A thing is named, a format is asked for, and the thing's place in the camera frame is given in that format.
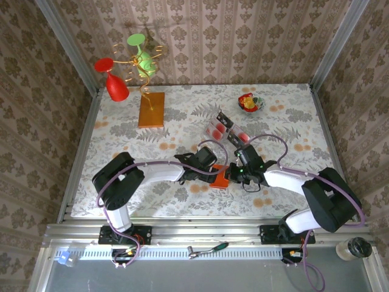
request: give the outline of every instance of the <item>orange wooden stand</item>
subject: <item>orange wooden stand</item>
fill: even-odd
[[[139,128],[162,128],[164,126],[165,93],[151,92],[147,94],[153,109],[146,98],[140,99]]]

